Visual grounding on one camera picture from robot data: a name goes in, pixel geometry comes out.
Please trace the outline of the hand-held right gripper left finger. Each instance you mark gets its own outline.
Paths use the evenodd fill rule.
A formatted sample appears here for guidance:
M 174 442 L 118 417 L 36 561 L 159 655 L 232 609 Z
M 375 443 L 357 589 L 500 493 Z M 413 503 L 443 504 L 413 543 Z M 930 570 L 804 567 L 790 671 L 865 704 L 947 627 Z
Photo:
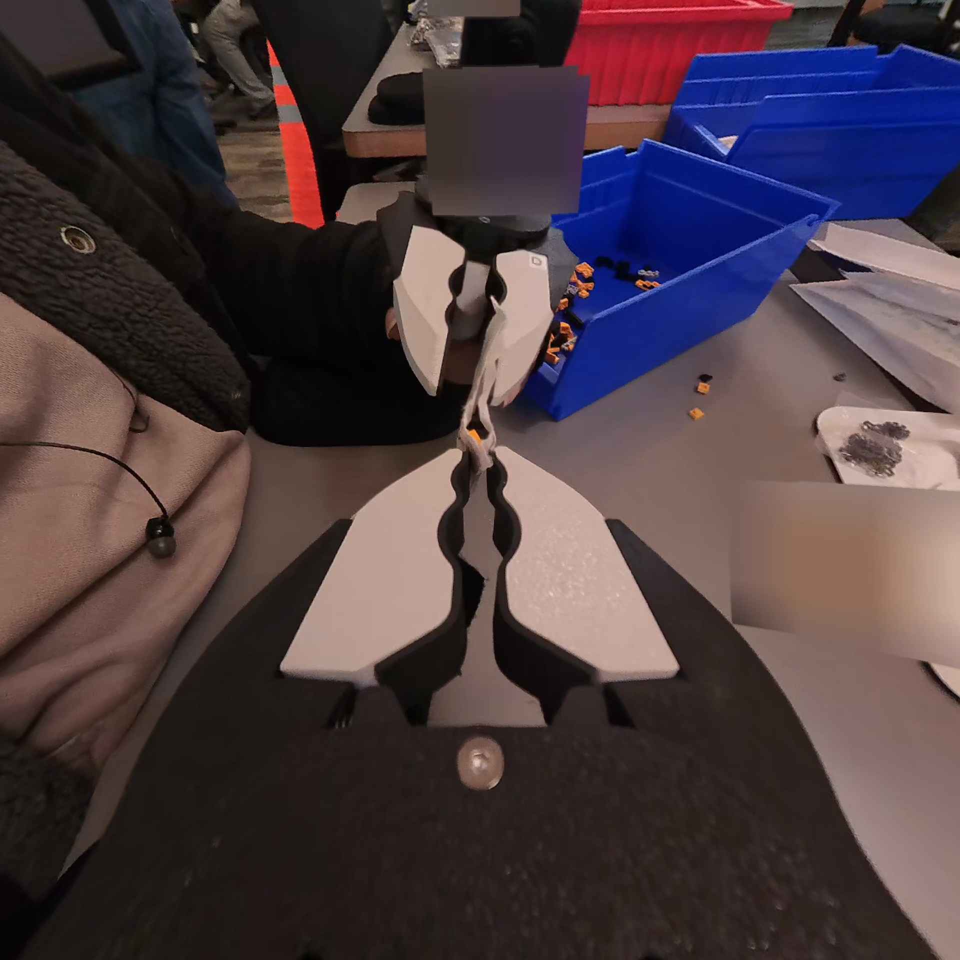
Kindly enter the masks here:
M 409 722 L 458 677 L 484 576 L 463 556 L 472 461 L 439 454 L 371 498 L 344 527 L 280 662 L 285 678 L 390 690 Z

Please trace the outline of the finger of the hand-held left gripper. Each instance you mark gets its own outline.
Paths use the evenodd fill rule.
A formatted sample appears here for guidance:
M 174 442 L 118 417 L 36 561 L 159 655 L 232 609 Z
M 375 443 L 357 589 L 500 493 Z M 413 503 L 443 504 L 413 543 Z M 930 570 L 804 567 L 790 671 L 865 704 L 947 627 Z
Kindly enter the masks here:
M 399 276 L 393 282 L 393 309 L 407 363 L 430 397 L 441 387 L 450 342 L 451 278 L 466 262 L 466 251 L 441 231 L 414 225 Z
M 522 389 L 544 348 L 553 319 L 547 258 L 529 250 L 501 253 L 495 272 L 505 294 L 487 329 L 487 401 L 504 406 Z

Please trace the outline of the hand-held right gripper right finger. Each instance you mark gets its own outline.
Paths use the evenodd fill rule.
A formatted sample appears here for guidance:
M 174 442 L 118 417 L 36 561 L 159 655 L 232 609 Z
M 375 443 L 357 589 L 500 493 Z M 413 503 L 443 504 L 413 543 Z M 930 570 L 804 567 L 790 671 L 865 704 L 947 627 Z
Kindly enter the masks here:
M 550 724 L 570 690 L 676 678 L 680 665 L 604 515 L 507 446 L 486 472 L 500 554 L 493 650 Z

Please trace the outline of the clear plastic lego bag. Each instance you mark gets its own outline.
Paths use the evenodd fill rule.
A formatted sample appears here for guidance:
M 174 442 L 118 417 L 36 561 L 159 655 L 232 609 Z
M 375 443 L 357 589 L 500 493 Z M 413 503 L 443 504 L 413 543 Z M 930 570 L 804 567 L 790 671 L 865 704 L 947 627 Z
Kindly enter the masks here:
M 486 327 L 481 354 L 457 431 L 457 445 L 469 463 L 473 481 L 486 472 L 493 462 L 497 432 L 491 408 L 498 403 L 495 397 L 498 394 L 499 367 L 507 351 L 508 315 L 493 296 L 488 299 L 493 314 Z M 475 445 L 468 437 L 468 431 L 472 428 L 484 437 L 482 446 Z

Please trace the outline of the person's left forearm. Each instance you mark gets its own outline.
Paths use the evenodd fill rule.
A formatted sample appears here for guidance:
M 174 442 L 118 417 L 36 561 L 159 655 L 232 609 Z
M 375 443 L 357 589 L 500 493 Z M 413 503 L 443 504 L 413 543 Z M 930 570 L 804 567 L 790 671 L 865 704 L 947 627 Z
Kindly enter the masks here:
M 170 215 L 199 263 L 188 303 L 251 376 L 260 437 L 344 448 L 454 433 L 466 389 L 429 395 L 388 337 L 392 275 L 375 223 L 277 223 L 195 189 Z

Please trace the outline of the pile of orange black legos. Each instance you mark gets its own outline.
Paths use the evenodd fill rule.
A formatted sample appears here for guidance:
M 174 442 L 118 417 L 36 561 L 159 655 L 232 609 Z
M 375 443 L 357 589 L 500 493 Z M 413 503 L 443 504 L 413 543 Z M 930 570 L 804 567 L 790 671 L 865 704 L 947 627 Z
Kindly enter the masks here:
M 605 308 L 596 305 L 599 284 L 601 293 L 615 301 L 646 294 L 661 286 L 661 272 L 649 263 L 637 265 L 629 259 L 598 254 L 592 260 L 578 263 L 567 282 L 551 322 L 542 362 L 547 369 L 558 371 L 576 348 L 581 334 L 597 312 Z

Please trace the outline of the black padded wrist rest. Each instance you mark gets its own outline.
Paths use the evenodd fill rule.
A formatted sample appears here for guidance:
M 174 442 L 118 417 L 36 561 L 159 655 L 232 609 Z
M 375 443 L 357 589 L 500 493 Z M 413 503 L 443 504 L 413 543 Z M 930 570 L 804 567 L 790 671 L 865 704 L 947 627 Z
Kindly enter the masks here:
M 426 124 L 424 73 L 397 74 L 379 81 L 367 108 L 368 121 L 383 127 Z

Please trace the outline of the grey wood-edged table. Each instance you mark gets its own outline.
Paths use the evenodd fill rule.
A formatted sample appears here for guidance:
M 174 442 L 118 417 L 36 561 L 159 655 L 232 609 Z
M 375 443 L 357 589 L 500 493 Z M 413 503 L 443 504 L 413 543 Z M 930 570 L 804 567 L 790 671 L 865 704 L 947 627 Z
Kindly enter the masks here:
M 412 28 L 402 26 L 376 67 L 353 109 L 342 124 L 346 153 L 354 159 L 424 157 L 424 126 L 378 125 L 369 119 L 381 81 L 395 75 L 420 73 L 437 66 L 431 52 L 411 47 Z M 632 150 L 646 139 L 660 140 L 666 128 L 669 104 L 591 105 L 586 114 L 584 149 L 603 151 L 622 146 Z

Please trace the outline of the blue plastic bin with legos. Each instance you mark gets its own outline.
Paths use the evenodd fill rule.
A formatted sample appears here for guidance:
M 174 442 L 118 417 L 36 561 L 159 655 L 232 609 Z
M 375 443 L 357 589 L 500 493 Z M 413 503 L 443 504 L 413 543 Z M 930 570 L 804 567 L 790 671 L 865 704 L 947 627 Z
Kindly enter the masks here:
M 582 261 L 649 263 L 660 286 L 614 300 L 596 286 L 589 321 L 558 370 L 542 363 L 524 399 L 561 421 L 751 317 L 838 202 L 646 140 L 582 161 L 576 214 L 554 217 Z

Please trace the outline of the clear bags of small parts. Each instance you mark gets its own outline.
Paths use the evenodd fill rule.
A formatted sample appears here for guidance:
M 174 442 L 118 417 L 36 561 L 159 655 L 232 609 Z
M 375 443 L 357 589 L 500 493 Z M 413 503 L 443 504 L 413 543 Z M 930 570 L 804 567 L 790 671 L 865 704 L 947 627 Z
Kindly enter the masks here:
M 465 24 L 463 17 L 420 18 L 412 26 L 411 48 L 430 53 L 440 69 L 458 68 Z

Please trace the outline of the orange traffic cone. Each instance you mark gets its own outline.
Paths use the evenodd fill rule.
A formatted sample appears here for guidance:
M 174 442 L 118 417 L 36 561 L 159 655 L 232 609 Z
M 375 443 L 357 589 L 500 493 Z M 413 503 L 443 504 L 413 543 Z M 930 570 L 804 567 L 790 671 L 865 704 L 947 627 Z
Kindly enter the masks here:
M 318 229 L 324 225 L 325 215 L 306 125 L 271 44 L 267 51 L 292 219 Z

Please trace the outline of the red plastic bin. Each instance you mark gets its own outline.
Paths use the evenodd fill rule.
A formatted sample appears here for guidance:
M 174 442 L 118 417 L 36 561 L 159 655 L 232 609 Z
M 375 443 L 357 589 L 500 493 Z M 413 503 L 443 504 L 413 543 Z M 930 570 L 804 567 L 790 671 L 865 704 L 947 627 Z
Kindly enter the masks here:
M 583 1 L 564 63 L 589 78 L 591 106 L 670 104 L 696 56 L 760 51 L 793 10 L 778 1 Z

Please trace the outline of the beige hoodie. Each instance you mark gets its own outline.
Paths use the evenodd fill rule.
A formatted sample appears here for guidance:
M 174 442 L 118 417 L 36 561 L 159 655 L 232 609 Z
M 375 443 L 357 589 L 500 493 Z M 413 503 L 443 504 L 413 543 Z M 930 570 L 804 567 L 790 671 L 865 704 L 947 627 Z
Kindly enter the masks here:
M 250 477 L 243 434 L 157 402 L 2 295 L 2 735 L 97 769 L 132 725 L 188 620 L 234 549 Z

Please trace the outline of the dark fleece jacket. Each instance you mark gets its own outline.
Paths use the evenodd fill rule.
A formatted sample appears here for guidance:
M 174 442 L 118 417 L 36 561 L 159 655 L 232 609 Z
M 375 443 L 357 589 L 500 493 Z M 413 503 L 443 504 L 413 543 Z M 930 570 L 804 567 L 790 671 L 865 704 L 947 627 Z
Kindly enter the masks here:
M 130 160 L 2 37 L 2 296 L 127 385 L 244 435 L 248 373 L 188 302 L 195 252 L 133 179 L 162 169 Z M 56 885 L 109 756 L 76 769 L 2 734 L 3 912 Z

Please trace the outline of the plastic bag of black parts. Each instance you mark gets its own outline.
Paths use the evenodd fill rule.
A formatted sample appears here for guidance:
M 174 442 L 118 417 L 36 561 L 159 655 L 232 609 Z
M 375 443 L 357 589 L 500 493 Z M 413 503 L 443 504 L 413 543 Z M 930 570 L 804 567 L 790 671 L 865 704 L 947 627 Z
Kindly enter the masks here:
M 957 415 L 841 405 L 822 411 L 815 426 L 843 484 L 959 491 Z

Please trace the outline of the white paper bag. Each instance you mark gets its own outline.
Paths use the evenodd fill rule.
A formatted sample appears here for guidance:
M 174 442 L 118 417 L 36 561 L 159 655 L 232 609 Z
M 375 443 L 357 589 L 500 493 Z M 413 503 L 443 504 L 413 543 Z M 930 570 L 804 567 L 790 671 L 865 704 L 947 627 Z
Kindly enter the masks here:
M 905 388 L 959 414 L 958 291 L 872 271 L 791 288 Z
M 839 222 L 827 223 L 808 246 L 874 272 L 959 291 L 959 259 L 939 248 L 918 246 Z

